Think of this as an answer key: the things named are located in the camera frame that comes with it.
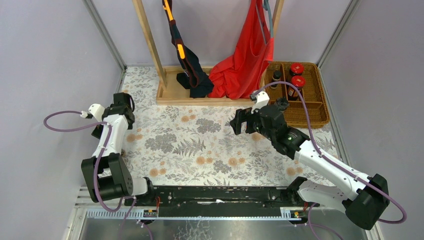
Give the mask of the small black cap spice bottle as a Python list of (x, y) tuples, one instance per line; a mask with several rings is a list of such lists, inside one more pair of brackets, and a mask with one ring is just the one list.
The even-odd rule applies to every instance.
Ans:
[[(279, 81), (281, 81), (281, 77), (282, 77), (282, 72), (279, 71), (279, 70), (276, 70), (276, 71), (273, 72), (271, 82), (272, 83), (279, 82)], [(277, 84), (273, 84), (273, 85), (270, 86), (271, 89), (276, 89), (277, 87), (278, 87)]]

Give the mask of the red lid sauce jar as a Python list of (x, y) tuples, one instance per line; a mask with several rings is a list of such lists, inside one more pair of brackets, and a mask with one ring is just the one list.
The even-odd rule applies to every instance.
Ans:
[(294, 62), (289, 67), (289, 75), (291, 77), (301, 76), (304, 73), (304, 66), (299, 62)]

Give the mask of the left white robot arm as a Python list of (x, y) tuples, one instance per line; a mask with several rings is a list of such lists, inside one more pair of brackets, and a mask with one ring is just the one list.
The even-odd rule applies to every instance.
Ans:
[(150, 181), (145, 178), (133, 178), (122, 157), (126, 131), (133, 128), (135, 105), (128, 93), (113, 95), (113, 103), (108, 107), (92, 104), (83, 117), (95, 118), (99, 125), (92, 136), (99, 144), (91, 158), (84, 159), (81, 170), (89, 190), (90, 198), (97, 203), (126, 196), (146, 195), (150, 190)]

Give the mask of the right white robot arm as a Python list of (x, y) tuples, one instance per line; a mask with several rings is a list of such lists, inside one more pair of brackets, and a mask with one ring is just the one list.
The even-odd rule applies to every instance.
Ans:
[(371, 230), (389, 206), (388, 182), (383, 176), (369, 176), (333, 156), (327, 157), (308, 135), (287, 125), (277, 106), (237, 109), (229, 124), (236, 135), (246, 124), (245, 133), (261, 134), (270, 140), (278, 153), (303, 163), (334, 185), (295, 180), (291, 186), (303, 201), (345, 213), (352, 223), (364, 230)]

